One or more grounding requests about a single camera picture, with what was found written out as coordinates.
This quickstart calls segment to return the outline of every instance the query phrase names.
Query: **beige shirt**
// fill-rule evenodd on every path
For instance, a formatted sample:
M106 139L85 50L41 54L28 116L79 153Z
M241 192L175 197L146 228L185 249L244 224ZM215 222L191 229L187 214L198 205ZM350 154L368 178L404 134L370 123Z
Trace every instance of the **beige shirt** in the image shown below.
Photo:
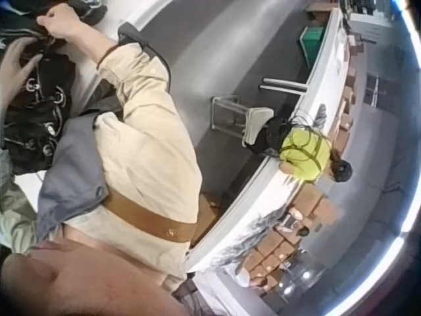
M95 124L107 184L150 211L195 223L202 178L187 130L166 92L166 69L130 44L112 52L99 75L116 87L124 105L124 122L105 113ZM66 224L166 275L186 277L189 243L144 233L103 206Z

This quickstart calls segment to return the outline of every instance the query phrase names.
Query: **gray vest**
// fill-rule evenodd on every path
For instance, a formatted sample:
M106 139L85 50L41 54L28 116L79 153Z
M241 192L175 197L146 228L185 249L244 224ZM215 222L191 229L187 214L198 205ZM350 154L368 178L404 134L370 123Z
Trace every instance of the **gray vest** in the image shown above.
M107 196L93 123L99 112L71 118L64 126L53 166L38 200L37 238L44 240L59 224L93 211Z

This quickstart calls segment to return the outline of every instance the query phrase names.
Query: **gray floor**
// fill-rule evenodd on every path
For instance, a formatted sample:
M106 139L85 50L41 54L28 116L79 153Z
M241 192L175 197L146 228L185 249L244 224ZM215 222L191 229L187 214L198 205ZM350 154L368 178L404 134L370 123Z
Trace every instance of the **gray floor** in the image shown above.
M297 40L309 2L175 0L142 31L171 66L171 94L196 148L203 191L225 192L250 159L239 140L210 131L211 97L234 93L246 105L281 109L282 94L257 87L263 76L306 80Z

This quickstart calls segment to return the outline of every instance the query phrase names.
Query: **black pants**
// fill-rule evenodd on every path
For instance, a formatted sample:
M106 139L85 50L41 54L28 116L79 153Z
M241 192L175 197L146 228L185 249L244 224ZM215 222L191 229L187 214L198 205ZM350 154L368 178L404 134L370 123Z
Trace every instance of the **black pants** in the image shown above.
M292 125L283 118L273 117L266 122L265 127L257 134L253 145L245 144L253 153L260 155L268 149L280 152L284 140L291 132Z

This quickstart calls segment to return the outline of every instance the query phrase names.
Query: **white table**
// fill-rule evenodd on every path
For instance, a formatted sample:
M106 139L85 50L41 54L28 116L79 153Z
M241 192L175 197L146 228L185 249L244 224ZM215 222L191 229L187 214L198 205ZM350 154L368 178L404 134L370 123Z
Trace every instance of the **white table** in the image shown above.
M320 104L325 104L327 120L322 130L325 134L334 123L349 68L349 61L343 60L344 52L348 50L347 44L340 44L343 37L341 21L341 11L334 9L306 84L282 80L276 82L273 79L266 82L286 87L279 91L299 94L297 114L307 117L310 122L316 117ZM250 234L247 227L253 221L289 203L299 187L297 183L297 180L279 171L277 161L265 159L224 216L191 251L187 258L189 272L212 267L215 258Z
M141 30L151 21L171 0L105 0L108 13L104 19L96 25L96 28L108 37L117 39L117 30L125 22L132 23ZM81 54L72 45L67 45L61 50L69 55L76 63L76 80L72 88L73 108L76 114L82 109L99 83L95 64ZM45 172L38 174L25 174L16 177L16 183L27 195L30 203L37 210L38 194L41 190Z

